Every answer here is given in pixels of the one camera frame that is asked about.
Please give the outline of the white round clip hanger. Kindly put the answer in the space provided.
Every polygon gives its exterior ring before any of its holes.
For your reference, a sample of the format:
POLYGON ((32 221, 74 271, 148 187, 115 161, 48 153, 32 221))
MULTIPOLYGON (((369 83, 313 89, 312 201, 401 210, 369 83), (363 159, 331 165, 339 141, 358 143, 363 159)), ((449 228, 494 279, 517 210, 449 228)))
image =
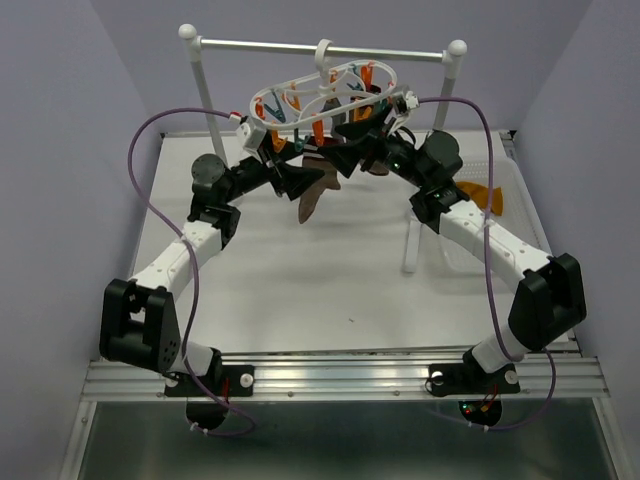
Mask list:
POLYGON ((261 120, 254 112, 255 98, 261 97, 265 113, 265 119, 261 121, 269 130, 265 139, 272 142, 276 152, 280 152, 287 142, 293 143, 295 129, 302 135, 309 134, 309 141, 314 142, 311 127, 314 113, 323 119, 323 123, 326 120, 330 121, 332 114, 341 112, 346 113, 348 120, 348 113, 358 107, 371 105, 376 110, 385 106, 398 86, 396 71, 379 60, 355 60, 330 65, 328 52, 332 45, 331 41, 323 39, 316 46, 315 72, 266 87, 252 97, 247 116, 261 120), (368 93, 360 78, 361 66, 369 62, 374 64, 373 84, 381 88, 378 94, 368 93), (339 99, 342 106, 334 111, 322 113, 324 103, 334 97, 339 99))

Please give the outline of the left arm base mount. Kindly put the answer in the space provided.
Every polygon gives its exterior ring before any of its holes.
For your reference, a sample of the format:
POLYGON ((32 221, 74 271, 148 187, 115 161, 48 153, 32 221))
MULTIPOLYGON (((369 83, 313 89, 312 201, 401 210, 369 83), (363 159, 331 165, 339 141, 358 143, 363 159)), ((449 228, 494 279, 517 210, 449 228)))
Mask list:
MULTIPOLYGON (((223 365, 220 373, 200 377, 201 383, 221 399, 248 398, 253 395, 255 368, 253 365, 223 365)), ((165 384, 168 398, 206 397, 206 393, 188 375, 179 375, 176 383, 165 384)))

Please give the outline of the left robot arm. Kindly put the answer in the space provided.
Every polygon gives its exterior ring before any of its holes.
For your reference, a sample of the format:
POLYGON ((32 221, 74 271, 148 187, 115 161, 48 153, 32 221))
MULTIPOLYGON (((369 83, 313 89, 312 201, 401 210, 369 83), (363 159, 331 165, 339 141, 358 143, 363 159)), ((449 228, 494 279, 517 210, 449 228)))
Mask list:
POLYGON ((233 167, 212 153, 193 162, 190 212, 176 240, 131 279, 114 279, 105 289, 99 341, 105 359, 165 377, 188 374, 188 382, 202 394, 221 386, 219 352, 188 340, 178 324, 175 300, 235 235, 240 212, 234 200, 265 184, 295 200, 325 175, 318 168, 292 165, 290 148, 283 156, 270 146, 259 152, 261 159, 248 157, 233 167))

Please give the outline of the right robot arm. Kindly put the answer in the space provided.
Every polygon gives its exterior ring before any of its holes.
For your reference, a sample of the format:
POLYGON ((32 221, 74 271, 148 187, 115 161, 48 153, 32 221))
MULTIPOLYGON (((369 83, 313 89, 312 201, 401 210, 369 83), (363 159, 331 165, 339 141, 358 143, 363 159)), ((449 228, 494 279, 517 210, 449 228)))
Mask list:
POLYGON ((569 254, 554 256, 529 245, 456 184, 463 160, 451 134, 435 130, 415 146, 393 132, 388 115, 383 110, 340 126, 344 142, 323 145, 319 152, 345 177, 379 162, 414 185, 410 204, 417 220, 482 261, 488 291, 494 276, 513 291, 506 324, 495 322, 493 335, 471 348, 460 366, 463 384, 482 390, 499 369, 542 351, 585 319, 580 264, 569 254))

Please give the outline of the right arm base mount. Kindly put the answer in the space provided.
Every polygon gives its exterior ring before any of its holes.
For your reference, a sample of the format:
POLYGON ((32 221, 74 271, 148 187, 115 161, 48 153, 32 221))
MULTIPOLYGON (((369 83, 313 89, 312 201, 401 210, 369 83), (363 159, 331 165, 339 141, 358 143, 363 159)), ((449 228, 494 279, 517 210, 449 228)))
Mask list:
POLYGON ((451 395, 517 394, 521 391, 518 375, 513 364, 508 364, 493 373, 465 363, 437 363, 428 368, 426 390, 435 397, 451 395))

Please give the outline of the grey sock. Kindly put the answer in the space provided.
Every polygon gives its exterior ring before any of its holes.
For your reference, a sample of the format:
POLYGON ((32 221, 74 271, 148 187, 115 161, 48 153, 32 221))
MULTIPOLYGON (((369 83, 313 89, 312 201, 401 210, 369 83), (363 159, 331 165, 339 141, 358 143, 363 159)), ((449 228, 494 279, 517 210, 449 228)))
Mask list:
MULTIPOLYGON (((336 97, 330 98, 324 103, 324 106, 321 112, 325 113, 325 112, 334 111, 335 109, 338 109, 341 106, 342 104, 340 103, 338 98, 336 97)), ((336 127, 346 122, 346 113, 341 112, 341 113, 332 114, 330 118, 331 118, 331 125, 333 127, 336 127)))

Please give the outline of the beige striped sock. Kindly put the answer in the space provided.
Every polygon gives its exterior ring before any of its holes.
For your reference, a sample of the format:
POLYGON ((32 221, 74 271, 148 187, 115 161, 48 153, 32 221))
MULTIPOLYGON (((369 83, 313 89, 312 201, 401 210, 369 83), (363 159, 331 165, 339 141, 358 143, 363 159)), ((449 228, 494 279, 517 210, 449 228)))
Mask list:
MULTIPOLYGON (((370 84, 366 87, 366 91, 368 93, 378 94, 381 92, 381 88, 375 84, 370 84)), ((372 115, 374 110, 375 107, 371 105, 351 110, 348 113, 348 122, 351 123, 365 120, 372 115)), ((359 165, 362 172, 366 172, 376 177, 384 177, 389 174, 389 170, 378 161, 362 159, 359 162, 359 165)))

